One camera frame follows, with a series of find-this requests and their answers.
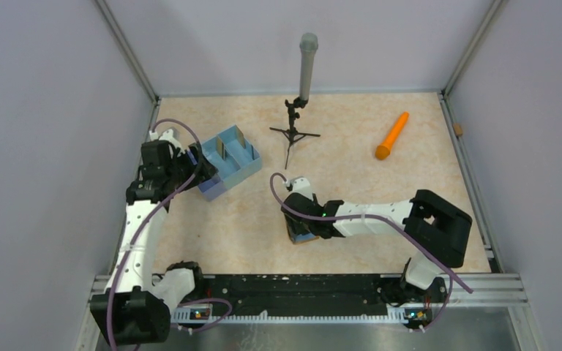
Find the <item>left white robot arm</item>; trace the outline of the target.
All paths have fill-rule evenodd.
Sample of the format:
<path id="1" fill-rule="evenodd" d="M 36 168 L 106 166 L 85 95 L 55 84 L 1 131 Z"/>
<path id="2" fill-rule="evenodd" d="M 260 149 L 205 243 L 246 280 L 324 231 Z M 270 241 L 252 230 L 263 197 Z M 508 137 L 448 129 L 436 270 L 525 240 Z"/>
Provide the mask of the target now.
<path id="1" fill-rule="evenodd" d="M 196 186 L 208 166 L 199 141 L 184 147 L 169 128 L 151 131 L 140 147 L 142 162 L 126 190 L 126 224 L 116 265 L 90 311 L 112 350 L 167 339 L 172 312 L 183 298 L 199 301 L 205 282 L 192 263 L 169 270 L 153 282 L 153 265 L 171 200 Z"/>

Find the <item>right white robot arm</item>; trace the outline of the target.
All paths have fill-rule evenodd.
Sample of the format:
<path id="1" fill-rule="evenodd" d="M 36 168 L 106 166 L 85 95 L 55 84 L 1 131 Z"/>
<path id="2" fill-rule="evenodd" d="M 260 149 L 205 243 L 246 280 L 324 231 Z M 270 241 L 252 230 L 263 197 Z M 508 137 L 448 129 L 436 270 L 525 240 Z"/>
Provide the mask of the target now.
<path id="1" fill-rule="evenodd" d="M 409 301 L 420 301 L 440 274 L 446 274 L 467 293 L 472 288 L 454 272 L 462 267 L 473 220 L 469 214 L 431 190 L 420 189 L 409 200 L 384 204 L 358 204 L 330 200 L 320 204 L 305 177 L 287 179 L 275 173 L 288 192 L 280 204 L 288 235 L 295 244 L 322 238 L 358 235 L 400 235 L 417 249 L 400 281 Z"/>

